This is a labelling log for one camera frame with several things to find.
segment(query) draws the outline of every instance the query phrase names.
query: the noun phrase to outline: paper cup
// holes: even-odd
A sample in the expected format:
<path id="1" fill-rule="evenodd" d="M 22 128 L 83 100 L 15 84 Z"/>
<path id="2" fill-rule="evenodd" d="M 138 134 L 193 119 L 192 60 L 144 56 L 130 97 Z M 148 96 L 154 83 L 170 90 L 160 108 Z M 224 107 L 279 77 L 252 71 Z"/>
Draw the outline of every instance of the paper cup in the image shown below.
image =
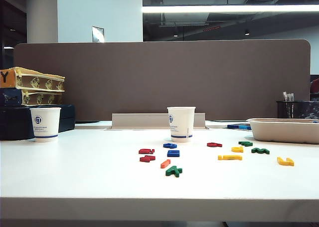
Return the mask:
<path id="1" fill-rule="evenodd" d="M 61 107 L 30 108 L 36 142 L 58 139 Z"/>
<path id="2" fill-rule="evenodd" d="M 188 142 L 193 136 L 196 107 L 168 107 L 170 136 L 174 142 Z"/>

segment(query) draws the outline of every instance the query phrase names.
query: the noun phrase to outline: paper tray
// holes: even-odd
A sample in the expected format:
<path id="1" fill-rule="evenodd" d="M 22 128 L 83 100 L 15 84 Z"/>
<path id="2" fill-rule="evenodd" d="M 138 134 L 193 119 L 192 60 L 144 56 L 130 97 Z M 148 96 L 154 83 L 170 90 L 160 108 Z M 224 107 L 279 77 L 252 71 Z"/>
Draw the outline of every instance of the paper tray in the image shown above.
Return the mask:
<path id="1" fill-rule="evenodd" d="M 319 144 L 319 120 L 252 118 L 254 138 L 259 141 Z"/>

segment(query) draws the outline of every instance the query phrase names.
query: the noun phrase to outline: ceiling light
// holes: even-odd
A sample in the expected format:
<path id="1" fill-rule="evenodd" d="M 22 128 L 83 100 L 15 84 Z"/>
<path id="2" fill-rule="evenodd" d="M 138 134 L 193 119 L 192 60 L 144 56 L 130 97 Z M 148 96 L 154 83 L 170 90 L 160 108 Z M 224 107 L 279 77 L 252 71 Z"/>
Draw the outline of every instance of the ceiling light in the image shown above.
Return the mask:
<path id="1" fill-rule="evenodd" d="M 175 24 L 175 27 L 174 27 L 173 37 L 178 37 L 178 29 L 177 29 L 176 24 Z"/>
<path id="2" fill-rule="evenodd" d="M 143 13 L 319 11 L 319 5 L 143 6 Z"/>

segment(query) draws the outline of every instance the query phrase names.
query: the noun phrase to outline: black box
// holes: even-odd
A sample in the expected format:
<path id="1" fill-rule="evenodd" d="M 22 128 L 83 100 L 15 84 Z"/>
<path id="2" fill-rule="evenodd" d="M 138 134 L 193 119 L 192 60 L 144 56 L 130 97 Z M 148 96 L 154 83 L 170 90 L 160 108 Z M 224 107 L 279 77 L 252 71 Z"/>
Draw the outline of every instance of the black box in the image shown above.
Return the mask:
<path id="1" fill-rule="evenodd" d="M 0 140 L 14 141 L 34 138 L 30 108 L 44 107 L 61 107 L 59 132 L 74 129 L 74 105 L 1 106 Z"/>

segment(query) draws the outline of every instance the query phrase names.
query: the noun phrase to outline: black pen holder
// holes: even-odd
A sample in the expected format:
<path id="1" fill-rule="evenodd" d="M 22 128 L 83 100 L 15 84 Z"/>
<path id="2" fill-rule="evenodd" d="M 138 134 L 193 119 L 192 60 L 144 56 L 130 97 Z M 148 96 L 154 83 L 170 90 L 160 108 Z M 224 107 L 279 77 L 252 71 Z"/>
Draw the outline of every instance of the black pen holder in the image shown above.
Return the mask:
<path id="1" fill-rule="evenodd" d="M 280 119 L 319 119 L 319 101 L 277 101 Z"/>

